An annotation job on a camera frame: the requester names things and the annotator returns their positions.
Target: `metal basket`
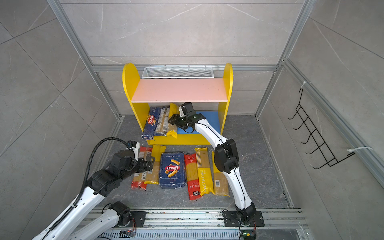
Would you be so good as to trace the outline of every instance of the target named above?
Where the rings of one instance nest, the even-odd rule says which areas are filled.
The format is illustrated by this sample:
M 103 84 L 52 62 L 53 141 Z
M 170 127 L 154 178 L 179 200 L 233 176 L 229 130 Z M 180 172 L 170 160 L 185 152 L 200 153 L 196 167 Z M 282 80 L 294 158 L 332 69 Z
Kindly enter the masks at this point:
M 212 67 L 206 66 L 156 66 L 144 68 L 141 78 L 213 78 Z

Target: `gray marble floor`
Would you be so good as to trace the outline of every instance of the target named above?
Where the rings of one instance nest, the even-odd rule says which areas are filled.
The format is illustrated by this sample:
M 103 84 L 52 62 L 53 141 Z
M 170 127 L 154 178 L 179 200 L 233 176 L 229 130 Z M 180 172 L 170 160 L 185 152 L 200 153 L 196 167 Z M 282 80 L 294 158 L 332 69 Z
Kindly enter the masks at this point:
M 125 116 L 118 137 L 123 140 L 135 140 L 141 146 L 147 142 L 141 139 L 141 131 L 135 116 Z M 236 141 L 240 158 L 240 173 L 256 208 L 288 208 L 285 195 L 273 166 L 262 133 L 253 116 L 228 116 L 223 135 Z M 108 156 L 106 165 L 112 155 L 123 149 L 115 142 Z M 192 153 L 197 146 L 167 146 L 166 152 L 182 151 Z M 186 188 L 161 189 L 158 185 L 148 184 L 147 190 L 131 190 L 132 177 L 126 179 L 114 189 L 100 205 L 121 201 L 129 207 L 143 208 L 234 208 L 234 199 L 230 197 L 205 194 L 203 197 L 189 201 Z

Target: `barilla spaghetti box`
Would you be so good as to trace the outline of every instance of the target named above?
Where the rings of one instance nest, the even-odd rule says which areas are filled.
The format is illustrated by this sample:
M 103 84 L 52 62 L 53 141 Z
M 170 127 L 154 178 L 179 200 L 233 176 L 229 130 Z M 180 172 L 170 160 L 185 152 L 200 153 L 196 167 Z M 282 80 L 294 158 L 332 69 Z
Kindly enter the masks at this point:
M 159 185 L 161 188 L 180 188 L 186 184 L 184 153 L 170 152 L 161 155 Z
M 156 130 L 156 124 L 157 124 L 157 121 L 159 120 L 160 110 L 161 108 L 159 107 L 149 108 L 147 121 L 145 122 L 144 131 L 143 131 L 143 134 L 141 135 L 143 139 L 153 139 L 153 135 Z

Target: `barcode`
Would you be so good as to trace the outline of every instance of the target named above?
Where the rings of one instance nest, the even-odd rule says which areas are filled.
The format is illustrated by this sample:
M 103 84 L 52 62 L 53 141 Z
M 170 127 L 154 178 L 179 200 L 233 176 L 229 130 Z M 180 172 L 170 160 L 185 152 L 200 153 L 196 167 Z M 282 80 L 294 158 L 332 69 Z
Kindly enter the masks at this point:
M 143 175 L 141 176 L 141 180 L 145 181 L 145 178 L 147 177 L 147 172 L 144 172 Z

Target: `zip tie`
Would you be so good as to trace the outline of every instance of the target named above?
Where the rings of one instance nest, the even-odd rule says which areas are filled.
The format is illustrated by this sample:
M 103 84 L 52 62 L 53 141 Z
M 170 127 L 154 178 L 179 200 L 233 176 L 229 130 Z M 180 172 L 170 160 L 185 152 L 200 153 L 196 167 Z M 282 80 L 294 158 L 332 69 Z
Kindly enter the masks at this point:
M 303 88 L 304 84 L 306 84 L 306 83 L 310 83 L 310 82 L 306 82 L 306 81 L 304 81 L 304 82 L 303 82 L 303 85 L 302 85 L 300 88 Z
M 357 148 L 354 148 L 354 149 L 347 149 L 348 152 L 353 152 L 355 150 L 358 150 L 358 149 L 371 149 L 373 150 L 373 148 L 371 147 L 357 147 Z

